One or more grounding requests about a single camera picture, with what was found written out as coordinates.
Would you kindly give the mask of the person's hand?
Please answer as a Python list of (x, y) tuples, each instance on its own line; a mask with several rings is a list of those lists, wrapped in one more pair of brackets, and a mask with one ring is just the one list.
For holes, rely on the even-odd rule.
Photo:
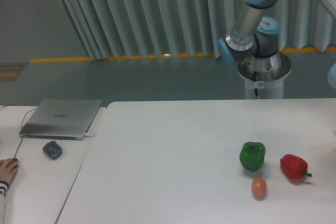
[(13, 178), (15, 177), (18, 171), (18, 165), (14, 169), (10, 168), (10, 163), (12, 162), (13, 159), (14, 158), (2, 159), (0, 166), (1, 180), (7, 182), (9, 185), (11, 184)]

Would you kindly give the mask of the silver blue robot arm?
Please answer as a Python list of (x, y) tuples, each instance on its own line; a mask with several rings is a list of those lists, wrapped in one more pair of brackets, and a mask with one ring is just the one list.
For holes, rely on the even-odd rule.
[[(258, 82), (285, 78), (291, 70), (291, 62), (278, 51), (277, 21), (265, 16), (277, 0), (243, 1), (231, 32), (217, 42), (220, 56), (227, 63), (238, 63), (240, 74), (255, 87)], [(335, 0), (318, 1), (335, 16)]]

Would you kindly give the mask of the striped sleeve forearm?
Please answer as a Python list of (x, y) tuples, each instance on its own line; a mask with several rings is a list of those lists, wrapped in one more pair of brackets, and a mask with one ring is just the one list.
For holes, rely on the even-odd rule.
[(0, 222), (3, 224), (4, 222), (4, 214), (5, 214), (5, 209), (6, 209), (6, 199), (5, 199), (5, 194), (8, 190), (9, 184), (3, 180), (0, 182), (0, 191), (1, 191), (1, 203), (0, 203)]

